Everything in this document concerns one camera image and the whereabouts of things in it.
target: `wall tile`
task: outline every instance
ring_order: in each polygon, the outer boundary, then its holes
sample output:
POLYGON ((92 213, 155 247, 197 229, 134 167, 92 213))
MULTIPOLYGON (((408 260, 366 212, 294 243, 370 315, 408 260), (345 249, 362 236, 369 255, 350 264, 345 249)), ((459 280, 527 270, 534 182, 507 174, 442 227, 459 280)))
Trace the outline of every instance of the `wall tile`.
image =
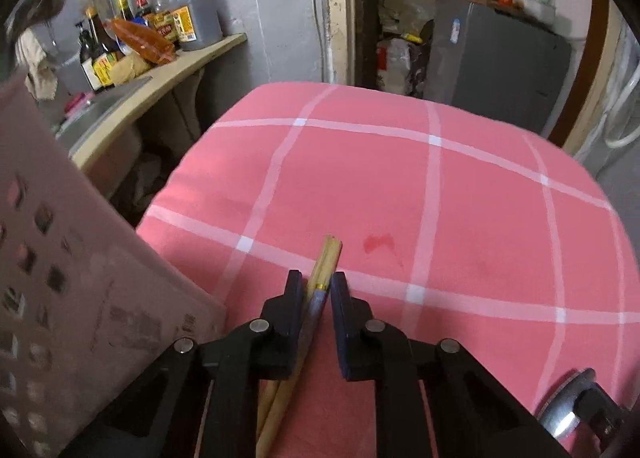
POLYGON ((247 43, 207 65, 196 101, 203 129, 252 89, 269 82, 256 0, 216 1, 223 32, 245 32, 247 43))
POLYGON ((319 81, 312 0, 258 0, 272 81, 319 81))

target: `metal bolt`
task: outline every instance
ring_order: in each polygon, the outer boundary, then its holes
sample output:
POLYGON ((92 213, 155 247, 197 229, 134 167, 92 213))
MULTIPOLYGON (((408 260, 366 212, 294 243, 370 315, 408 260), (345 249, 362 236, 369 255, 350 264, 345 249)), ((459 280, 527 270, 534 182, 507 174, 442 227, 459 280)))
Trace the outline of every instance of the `metal bolt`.
POLYGON ((254 319, 249 323, 252 332, 261 333, 269 329, 269 321, 266 319, 254 319))
POLYGON ((193 349, 193 341, 188 337, 183 337, 182 339, 178 339, 174 343, 174 350, 178 353, 188 353, 193 349))
POLYGON ((445 339, 440 343, 440 348, 446 353, 458 353, 460 351, 460 343, 455 339, 445 339))
POLYGON ((364 327, 370 331, 370 332, 374 332, 374 333, 378 333, 378 332, 382 332, 382 330, 385 329, 385 323, 383 321, 380 321, 380 319, 369 319, 365 324, 364 327))

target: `glass bottle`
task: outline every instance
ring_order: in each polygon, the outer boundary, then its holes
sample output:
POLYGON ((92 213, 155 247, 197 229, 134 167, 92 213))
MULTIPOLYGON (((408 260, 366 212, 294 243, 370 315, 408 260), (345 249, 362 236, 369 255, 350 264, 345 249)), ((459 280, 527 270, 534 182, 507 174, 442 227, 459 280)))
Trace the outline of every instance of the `glass bottle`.
POLYGON ((154 10, 154 28, 164 39, 180 48, 178 34, 175 31, 174 15, 169 11, 169 0, 151 0, 154 10))
POLYGON ((118 0, 118 10, 123 20, 129 22, 133 19, 133 13, 129 7, 129 0, 118 0))
POLYGON ((146 26, 153 29, 154 28, 154 10, 149 5, 148 0, 136 0, 136 5, 138 6, 138 10, 136 11, 136 18, 142 18, 146 26))
POLYGON ((111 68, 124 55, 118 48, 117 42, 104 30, 95 7, 87 8, 86 17, 89 18, 89 26, 95 40, 94 53, 92 54, 95 75, 105 88, 112 88, 111 68))
POLYGON ((101 92, 104 90, 104 86, 94 72, 94 39, 91 37, 91 33, 84 28, 83 22, 76 23, 76 27, 80 31, 78 43, 80 45, 79 57, 82 70, 84 71, 84 75, 86 76, 89 85, 91 85, 92 90, 95 93, 101 92))

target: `counter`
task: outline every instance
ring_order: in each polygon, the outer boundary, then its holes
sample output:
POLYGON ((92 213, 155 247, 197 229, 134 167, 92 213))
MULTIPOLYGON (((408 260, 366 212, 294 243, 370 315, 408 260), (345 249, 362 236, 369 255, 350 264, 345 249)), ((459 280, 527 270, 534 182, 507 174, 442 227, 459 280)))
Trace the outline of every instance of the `counter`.
POLYGON ((80 170, 87 172, 111 143, 127 127, 142 117, 163 95, 209 61, 220 57, 245 41, 246 34, 227 36, 215 45, 202 50, 178 52, 178 59, 173 63, 158 66, 147 72, 145 76, 151 76, 151 81, 114 109, 79 146, 71 160, 80 170))

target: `bed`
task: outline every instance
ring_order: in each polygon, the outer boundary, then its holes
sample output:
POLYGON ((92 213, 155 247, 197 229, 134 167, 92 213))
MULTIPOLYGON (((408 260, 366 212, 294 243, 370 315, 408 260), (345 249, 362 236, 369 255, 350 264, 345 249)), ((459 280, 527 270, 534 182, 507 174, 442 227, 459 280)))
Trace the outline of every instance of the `bed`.
MULTIPOLYGON (((225 304, 227 329, 289 269, 308 276, 330 233, 375 316, 459 340, 530 411, 588 366, 617 401, 638 396, 623 226, 580 165, 508 124, 359 88, 261 86, 187 153, 138 233, 225 304)), ((329 311, 271 455, 375 456, 373 385, 340 377, 329 311)))

